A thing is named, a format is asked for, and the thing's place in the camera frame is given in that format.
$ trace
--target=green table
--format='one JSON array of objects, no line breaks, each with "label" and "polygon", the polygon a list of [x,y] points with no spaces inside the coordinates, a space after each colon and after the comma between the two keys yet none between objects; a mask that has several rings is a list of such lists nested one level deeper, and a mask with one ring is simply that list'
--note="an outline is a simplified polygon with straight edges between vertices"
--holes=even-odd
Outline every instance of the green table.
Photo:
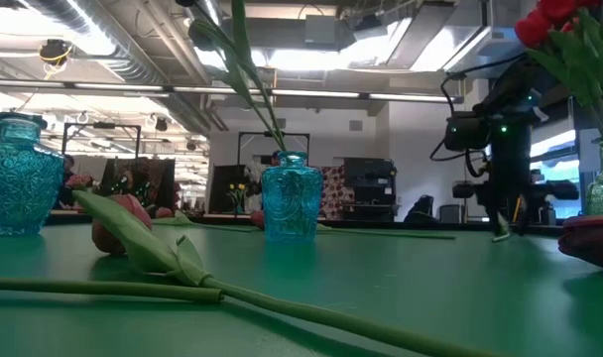
[{"label": "green table", "polygon": [[[185,234],[231,284],[505,356],[603,356],[603,271],[554,239],[444,232],[456,240],[320,235],[267,245],[261,232]],[[1,238],[0,276],[155,281],[106,257],[89,225]],[[343,331],[258,311],[165,299],[0,292],[0,356],[412,356]]]}]

